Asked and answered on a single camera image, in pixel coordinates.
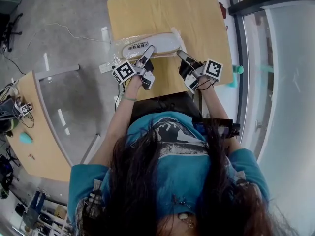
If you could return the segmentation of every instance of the black pants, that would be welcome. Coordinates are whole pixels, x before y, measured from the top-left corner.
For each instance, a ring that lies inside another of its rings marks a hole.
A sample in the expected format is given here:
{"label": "black pants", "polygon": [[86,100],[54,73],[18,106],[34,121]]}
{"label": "black pants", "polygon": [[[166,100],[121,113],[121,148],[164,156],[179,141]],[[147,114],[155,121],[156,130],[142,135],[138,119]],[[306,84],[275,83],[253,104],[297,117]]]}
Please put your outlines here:
{"label": "black pants", "polygon": [[188,93],[180,92],[135,102],[130,125],[145,115],[162,113],[165,111],[175,111],[196,118],[202,117],[201,112]]}

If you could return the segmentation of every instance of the wrist-mounted device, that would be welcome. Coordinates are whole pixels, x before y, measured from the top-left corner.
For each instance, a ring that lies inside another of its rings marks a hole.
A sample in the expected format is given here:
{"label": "wrist-mounted device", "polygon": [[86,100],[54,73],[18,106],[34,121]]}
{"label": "wrist-mounted device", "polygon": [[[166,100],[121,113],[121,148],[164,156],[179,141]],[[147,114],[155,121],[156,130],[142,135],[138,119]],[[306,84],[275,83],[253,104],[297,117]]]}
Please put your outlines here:
{"label": "wrist-mounted device", "polygon": [[223,64],[212,59],[208,59],[204,63],[199,62],[182,50],[178,50],[176,53],[182,60],[179,74],[184,79],[186,87],[192,93],[195,93],[199,86],[199,79],[202,76],[206,76],[212,84],[220,80]]}
{"label": "wrist-mounted device", "polygon": [[152,74],[153,65],[150,61],[150,57],[154,50],[155,47],[151,45],[134,64],[130,64],[130,62],[126,60],[119,66],[113,67],[112,75],[119,85],[130,79],[132,76],[137,75],[141,77],[143,88],[145,90],[150,90],[155,80],[155,77]]}

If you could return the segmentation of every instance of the light wood tabletop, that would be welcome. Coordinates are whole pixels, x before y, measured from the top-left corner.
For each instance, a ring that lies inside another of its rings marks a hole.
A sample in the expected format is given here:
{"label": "light wood tabletop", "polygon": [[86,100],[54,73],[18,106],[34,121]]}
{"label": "light wood tabletop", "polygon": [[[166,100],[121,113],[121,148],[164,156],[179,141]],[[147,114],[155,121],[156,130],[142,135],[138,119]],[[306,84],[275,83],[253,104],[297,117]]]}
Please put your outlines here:
{"label": "light wood tabletop", "polygon": [[[109,0],[114,40],[170,32],[175,27],[187,53],[199,61],[211,58],[223,64],[220,84],[233,80],[231,53],[217,0]],[[156,80],[151,90],[139,90],[138,100],[187,91],[178,73],[178,57],[151,59]]]}
{"label": "light wood tabletop", "polygon": [[[33,106],[31,114],[34,118],[34,127],[27,128],[19,123],[12,130],[13,137],[7,138],[19,161],[29,174],[69,181],[71,167],[60,148],[56,134],[51,128],[52,124],[42,103],[43,99],[38,87],[39,83],[34,72],[28,73],[18,81],[17,89],[22,101],[30,102]],[[22,118],[22,120],[27,126],[32,126],[29,119]],[[19,139],[21,132],[26,132],[33,139],[33,143],[22,143]]]}

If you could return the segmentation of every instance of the plastic wrapper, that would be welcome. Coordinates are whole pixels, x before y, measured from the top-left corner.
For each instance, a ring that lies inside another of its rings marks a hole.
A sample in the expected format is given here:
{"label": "plastic wrapper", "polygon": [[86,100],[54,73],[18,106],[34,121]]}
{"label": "plastic wrapper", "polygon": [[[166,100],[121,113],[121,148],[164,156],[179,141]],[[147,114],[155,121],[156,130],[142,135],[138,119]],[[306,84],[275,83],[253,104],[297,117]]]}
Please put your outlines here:
{"label": "plastic wrapper", "polygon": [[186,52],[181,35],[174,27],[171,28],[170,32],[123,38],[111,44],[107,54],[108,62],[99,67],[101,73],[111,71],[113,66],[126,60],[133,63],[141,57],[150,45],[155,47],[151,58],[173,57],[176,56],[177,50]]}

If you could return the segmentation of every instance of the red object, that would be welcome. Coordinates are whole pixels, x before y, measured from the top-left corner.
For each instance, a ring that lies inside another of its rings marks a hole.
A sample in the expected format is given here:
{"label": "red object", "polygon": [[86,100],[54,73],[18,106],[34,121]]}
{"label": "red object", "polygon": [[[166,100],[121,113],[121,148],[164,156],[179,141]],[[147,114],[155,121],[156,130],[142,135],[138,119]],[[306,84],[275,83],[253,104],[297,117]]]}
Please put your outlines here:
{"label": "red object", "polygon": [[221,2],[219,2],[219,5],[221,8],[222,16],[224,19],[226,19],[226,8],[223,6],[223,4]]}

